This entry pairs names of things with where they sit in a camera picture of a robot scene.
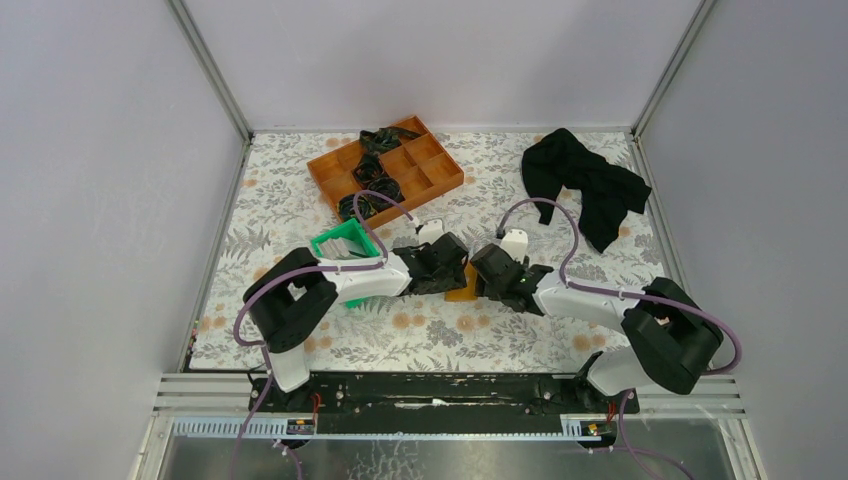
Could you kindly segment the orange leather card holder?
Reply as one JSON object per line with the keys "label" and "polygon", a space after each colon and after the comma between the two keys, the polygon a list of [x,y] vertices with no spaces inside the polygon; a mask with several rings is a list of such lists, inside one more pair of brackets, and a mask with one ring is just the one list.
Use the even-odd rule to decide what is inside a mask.
{"label": "orange leather card holder", "polygon": [[468,263],[464,268],[464,278],[464,287],[445,293],[444,299],[446,302],[471,302],[478,298],[476,294],[478,274],[471,263]]}

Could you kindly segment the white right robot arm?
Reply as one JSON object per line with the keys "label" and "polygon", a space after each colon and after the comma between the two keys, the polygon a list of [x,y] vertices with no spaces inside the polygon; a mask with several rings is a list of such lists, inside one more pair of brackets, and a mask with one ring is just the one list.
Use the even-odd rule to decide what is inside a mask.
{"label": "white right robot arm", "polygon": [[668,278],[657,277],[640,292],[579,284],[552,267],[527,266],[494,244],[471,264],[483,297],[517,313],[595,322],[627,338],[628,347],[595,355],[579,370],[573,396],[589,412],[648,385],[689,394],[724,340],[722,330]]}

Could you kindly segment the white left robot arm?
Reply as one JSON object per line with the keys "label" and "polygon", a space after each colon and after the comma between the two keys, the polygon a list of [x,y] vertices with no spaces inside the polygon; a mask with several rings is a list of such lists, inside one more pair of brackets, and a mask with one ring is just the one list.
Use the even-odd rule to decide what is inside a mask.
{"label": "white left robot arm", "polygon": [[329,260],[306,247],[287,254],[243,294],[237,315],[249,316],[268,352],[272,398],[288,411],[309,401],[304,342],[335,305],[369,297],[430,295],[467,285],[468,248],[454,234],[396,248],[383,258]]}

